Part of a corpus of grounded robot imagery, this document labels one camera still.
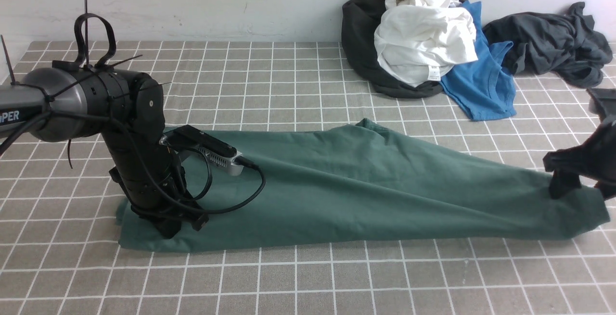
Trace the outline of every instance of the black cable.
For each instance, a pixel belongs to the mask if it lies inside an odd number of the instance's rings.
[[[13,133],[11,133],[9,137],[2,142],[2,145],[0,145],[0,157],[7,151],[11,144],[13,144],[21,135],[28,131],[28,129],[40,122],[40,120],[49,118],[49,116],[51,116],[51,111],[44,111],[43,113],[33,116],[28,121],[24,122],[24,124],[20,125],[19,128],[13,131]]]
[[[180,207],[184,210],[187,210],[189,212],[192,212],[194,214],[201,214],[201,215],[203,214],[225,214],[228,212],[233,212],[234,210],[238,210],[244,207],[245,205],[249,204],[253,199],[255,199],[261,193],[261,191],[266,185],[266,177],[263,171],[259,168],[259,166],[257,166],[256,164],[254,164],[253,162],[251,162],[250,160],[244,157],[239,157],[238,159],[240,160],[240,162],[242,162],[242,164],[244,164],[244,166],[248,168],[252,168],[253,170],[256,170],[261,177],[261,185],[254,192],[254,194],[248,197],[248,199],[244,200],[243,202],[237,205],[234,205],[232,207],[224,208],[224,209],[206,210],[206,209],[198,209],[198,208],[189,207],[187,205],[180,203],[178,200],[172,198],[171,196],[169,196],[169,194],[167,194],[165,190],[163,190],[158,185],[158,183],[156,183],[156,180],[154,180],[154,177],[152,177],[152,174],[150,173],[147,165],[145,164],[145,161],[143,161],[143,156],[139,152],[139,148],[137,147],[135,140],[132,138],[132,135],[130,135],[130,132],[128,131],[128,129],[121,122],[117,121],[116,119],[110,116],[96,116],[96,115],[88,115],[88,114],[81,114],[81,113],[67,113],[67,112],[60,112],[60,111],[53,111],[53,114],[56,114],[59,116],[68,116],[72,118],[82,118],[86,120],[94,120],[94,121],[99,121],[99,122],[110,122],[114,124],[129,139],[130,146],[132,147],[133,152],[136,153],[137,159],[139,160],[139,163],[141,164],[141,167],[143,168],[145,175],[148,177],[148,181],[150,181],[150,185],[152,185],[158,192],[160,192],[163,199],[167,200],[169,203],[172,203],[173,205]],[[191,199],[186,199],[183,197],[181,197],[180,200],[181,201],[191,201]]]
[[[205,187],[203,188],[202,192],[200,192],[197,196],[195,196],[192,199],[184,199],[184,201],[198,201],[200,199],[202,199],[203,197],[205,197],[205,194],[207,194],[207,191],[209,191],[209,188],[212,187],[212,170],[209,167],[209,163],[207,162],[207,156],[205,155],[204,152],[200,151],[199,149],[195,149],[195,148],[191,148],[191,147],[182,147],[179,149],[183,149],[183,150],[187,150],[187,151],[191,151],[193,153],[197,153],[200,154],[203,159],[205,160],[205,165],[207,167],[207,182],[205,184]]]

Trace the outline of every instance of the gray cloth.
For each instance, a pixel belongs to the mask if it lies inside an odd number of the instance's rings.
[[[511,74],[554,71],[570,85],[591,88],[603,80],[601,69],[612,61],[612,50],[594,30],[592,15],[583,15],[584,7],[576,2],[565,15],[512,14],[488,23],[483,31],[490,44],[514,43],[502,63]]]

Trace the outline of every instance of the green t-shirt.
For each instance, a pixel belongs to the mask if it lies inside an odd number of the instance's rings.
[[[610,220],[601,193],[583,187],[551,199],[551,175],[508,166],[405,136],[370,120],[328,131],[208,131],[258,164],[267,177],[245,207],[211,215],[200,230],[183,224],[172,239],[117,210],[126,249],[203,252],[354,240],[499,237],[570,239]],[[204,163],[183,163],[189,190],[205,185]],[[240,203],[260,184],[245,168],[213,171],[200,205]]]

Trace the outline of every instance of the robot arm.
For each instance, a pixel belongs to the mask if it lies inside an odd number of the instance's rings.
[[[110,48],[90,66],[82,66],[86,43],[81,24],[101,19]],[[0,87],[0,155],[23,133],[44,142],[62,142],[101,134],[114,160],[112,180],[120,185],[133,212],[150,221],[163,237],[172,238],[188,222],[200,230],[210,214],[242,208],[264,188],[259,167],[235,148],[185,125],[165,133],[163,90],[143,72],[117,70],[107,65],[115,54],[115,38],[107,21],[94,14],[75,21],[78,55],[74,62],[53,61],[51,68],[35,69],[11,85]],[[196,196],[187,191],[182,160],[187,153],[200,155],[208,177]],[[262,183],[248,199],[230,208],[205,210],[196,202],[212,183],[210,166],[239,175],[244,167],[261,175]]]

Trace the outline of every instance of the clothing tag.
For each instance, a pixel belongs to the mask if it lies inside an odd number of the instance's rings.
[[[428,65],[429,69],[427,80],[440,81],[440,70],[436,66]]]

